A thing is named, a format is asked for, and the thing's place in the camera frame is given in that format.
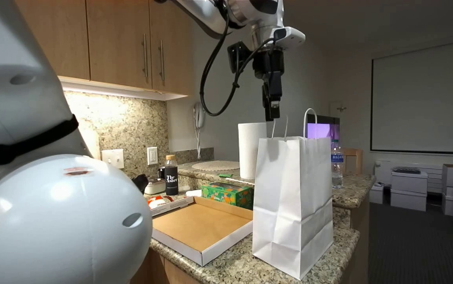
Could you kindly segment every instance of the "upper cabinet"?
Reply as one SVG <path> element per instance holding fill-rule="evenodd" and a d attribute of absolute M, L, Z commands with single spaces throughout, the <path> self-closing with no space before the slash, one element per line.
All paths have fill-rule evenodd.
<path fill-rule="evenodd" d="M 86 0 L 91 79 L 151 87 L 148 0 Z"/>
<path fill-rule="evenodd" d="M 173 1 L 17 0 L 17 5 L 59 76 L 184 94 L 193 90 L 190 17 Z"/>
<path fill-rule="evenodd" d="M 173 1 L 149 1 L 152 87 L 192 94 L 190 16 Z"/>
<path fill-rule="evenodd" d="M 84 0 L 15 0 L 21 16 L 59 76 L 88 79 Z"/>

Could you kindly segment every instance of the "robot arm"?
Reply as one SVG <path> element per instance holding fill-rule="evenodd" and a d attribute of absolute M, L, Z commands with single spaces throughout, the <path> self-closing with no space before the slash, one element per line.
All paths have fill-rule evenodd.
<path fill-rule="evenodd" d="M 212 34 L 223 33 L 228 27 L 250 27 L 253 39 L 252 50 L 242 42 L 230 46 L 230 66 L 233 72 L 241 72 L 247 60 L 253 58 L 253 72 L 263 80 L 261 102 L 264 107 L 264 120 L 271 121 L 272 118 L 279 118 L 279 99 L 282 96 L 280 76 L 283 72 L 282 50 L 296 47 L 304 41 L 301 31 L 282 23 L 282 0 L 174 1 Z"/>

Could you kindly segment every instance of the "white paper bag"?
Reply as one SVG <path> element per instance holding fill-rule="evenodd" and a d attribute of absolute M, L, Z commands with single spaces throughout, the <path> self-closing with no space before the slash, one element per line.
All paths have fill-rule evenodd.
<path fill-rule="evenodd" d="M 332 243 L 329 139 L 260 139 L 252 254 L 301 279 Z"/>

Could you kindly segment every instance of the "paper bag handle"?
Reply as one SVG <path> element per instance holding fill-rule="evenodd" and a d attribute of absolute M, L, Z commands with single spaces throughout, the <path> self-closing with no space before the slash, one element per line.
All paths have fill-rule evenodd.
<path fill-rule="evenodd" d="M 302 115 L 302 137 L 305 137 L 305 131 L 307 131 L 307 128 L 305 128 L 305 124 L 307 124 L 307 112 L 312 112 L 313 113 L 313 120 L 315 120 L 315 123 L 318 123 L 317 121 L 317 112 L 312 109 L 312 107 L 307 107 L 305 110 L 304 110 L 304 115 Z"/>
<path fill-rule="evenodd" d="M 271 126 L 271 137 L 274 137 L 274 128 L 275 128 L 275 118 L 272 120 L 272 126 Z M 288 115 L 285 115 L 285 129 L 283 129 L 283 139 L 287 137 L 287 128 L 288 128 Z"/>

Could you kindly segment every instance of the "whiteboard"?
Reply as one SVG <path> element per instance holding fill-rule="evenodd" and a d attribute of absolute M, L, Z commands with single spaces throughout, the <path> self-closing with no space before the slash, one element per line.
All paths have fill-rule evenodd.
<path fill-rule="evenodd" d="M 453 153 L 453 44 L 372 60 L 370 150 Z"/>

